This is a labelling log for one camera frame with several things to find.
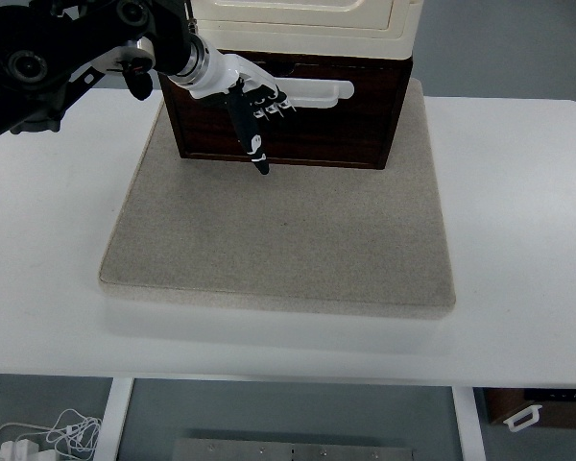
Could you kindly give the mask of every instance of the cable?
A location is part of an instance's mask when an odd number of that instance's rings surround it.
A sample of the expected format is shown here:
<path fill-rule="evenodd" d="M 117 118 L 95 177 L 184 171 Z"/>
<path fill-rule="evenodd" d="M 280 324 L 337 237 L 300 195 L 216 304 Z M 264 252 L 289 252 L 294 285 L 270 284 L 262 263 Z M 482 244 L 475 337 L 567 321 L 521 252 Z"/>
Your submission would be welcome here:
<path fill-rule="evenodd" d="M 73 425 L 59 427 L 61 419 L 68 412 L 75 413 L 75 415 L 81 418 L 81 421 Z M 28 425 L 25 423 L 5 423 L 0 426 L 0 431 L 11 425 L 42 430 L 41 432 L 27 432 L 19 434 L 14 441 L 14 445 L 16 446 L 17 442 L 19 442 L 22 437 L 45 435 L 45 441 L 48 444 L 53 445 L 54 450 L 61 456 L 65 456 L 67 459 L 71 460 L 88 461 L 92 458 L 94 451 L 96 450 L 98 435 L 100 434 L 102 423 L 103 421 L 100 418 L 87 417 L 73 408 L 68 408 L 60 413 L 56 423 L 52 427 Z M 88 453 L 88 455 L 86 458 L 80 458 L 75 456 L 73 451 L 76 451 L 77 453 Z M 15 461 L 18 461 L 19 459 L 20 457 L 17 456 L 15 449 Z"/>
<path fill-rule="evenodd" d="M 12 425 L 17 426 L 17 427 L 28 427 L 29 429 L 51 430 L 51 427 L 45 427 L 43 425 L 27 425 L 25 423 L 4 423 L 3 425 L 0 426 L 0 431 L 2 429 L 4 429 L 5 427 L 10 427 Z"/>
<path fill-rule="evenodd" d="M 192 10 L 192 1 L 185 0 L 185 7 L 188 11 L 188 19 L 194 19 L 194 11 Z"/>

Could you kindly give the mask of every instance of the handle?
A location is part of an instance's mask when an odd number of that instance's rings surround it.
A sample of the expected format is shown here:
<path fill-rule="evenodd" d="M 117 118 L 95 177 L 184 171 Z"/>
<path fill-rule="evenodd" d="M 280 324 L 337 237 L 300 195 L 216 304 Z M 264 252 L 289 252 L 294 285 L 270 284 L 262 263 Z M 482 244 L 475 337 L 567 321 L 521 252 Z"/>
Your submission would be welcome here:
<path fill-rule="evenodd" d="M 524 429 L 525 427 L 529 427 L 530 425 L 534 425 L 540 420 L 540 412 L 538 410 L 541 409 L 541 405 L 531 405 L 525 408 L 522 411 L 519 411 L 514 416 L 511 416 L 506 421 L 503 422 L 504 425 L 508 425 L 510 432 L 519 432 L 520 430 Z M 517 421 L 520 421 L 526 416 L 531 416 L 531 419 L 521 423 L 520 425 L 515 425 Z"/>
<path fill-rule="evenodd" d="M 252 105 L 243 94 L 243 83 L 228 89 L 227 108 L 232 126 L 237 133 L 241 146 L 252 159 L 260 173 L 269 173 L 269 161 L 262 150 L 258 124 L 253 115 Z"/>

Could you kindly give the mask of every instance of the gray felt pad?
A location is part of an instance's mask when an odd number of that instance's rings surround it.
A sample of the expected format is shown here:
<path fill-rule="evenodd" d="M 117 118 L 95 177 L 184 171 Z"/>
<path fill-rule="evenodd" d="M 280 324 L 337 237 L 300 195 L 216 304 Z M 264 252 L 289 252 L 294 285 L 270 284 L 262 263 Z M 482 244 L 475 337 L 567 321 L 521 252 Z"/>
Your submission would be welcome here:
<path fill-rule="evenodd" d="M 447 312 L 455 297 L 420 82 L 382 171 L 272 164 L 263 177 L 249 163 L 181 159 L 162 109 L 100 280 L 110 294 L 173 303 Z"/>

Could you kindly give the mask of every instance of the drawer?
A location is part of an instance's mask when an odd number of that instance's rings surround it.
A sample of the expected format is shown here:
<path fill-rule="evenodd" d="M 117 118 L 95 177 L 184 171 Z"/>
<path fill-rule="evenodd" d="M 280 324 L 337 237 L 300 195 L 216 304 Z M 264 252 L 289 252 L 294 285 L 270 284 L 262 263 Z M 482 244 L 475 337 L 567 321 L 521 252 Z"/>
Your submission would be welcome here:
<path fill-rule="evenodd" d="M 484 392 L 491 424 L 503 425 L 508 418 L 536 405 L 539 420 L 534 427 L 576 429 L 576 389 L 486 389 Z"/>
<path fill-rule="evenodd" d="M 299 108 L 296 127 L 262 131 L 274 163 L 383 169 L 412 70 L 412 60 L 239 53 L 276 77 L 350 81 L 354 95 L 331 109 Z M 249 160 L 224 109 L 205 108 L 160 78 L 182 158 Z"/>

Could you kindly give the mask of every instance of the robotic arm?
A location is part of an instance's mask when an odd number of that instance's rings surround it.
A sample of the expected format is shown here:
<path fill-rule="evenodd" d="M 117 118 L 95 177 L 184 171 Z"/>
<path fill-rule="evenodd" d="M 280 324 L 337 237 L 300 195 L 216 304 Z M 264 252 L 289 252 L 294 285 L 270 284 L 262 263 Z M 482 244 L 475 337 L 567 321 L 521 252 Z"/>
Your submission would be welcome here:
<path fill-rule="evenodd" d="M 64 10 L 77 7 L 71 19 Z M 152 68 L 203 104 L 223 105 L 262 174 L 256 119 L 293 110 L 275 79 L 196 35 L 183 0 L 32 0 L 0 8 L 0 134 L 58 131 L 66 111 L 105 74 L 145 99 Z M 76 80 L 72 75 L 91 62 Z"/>

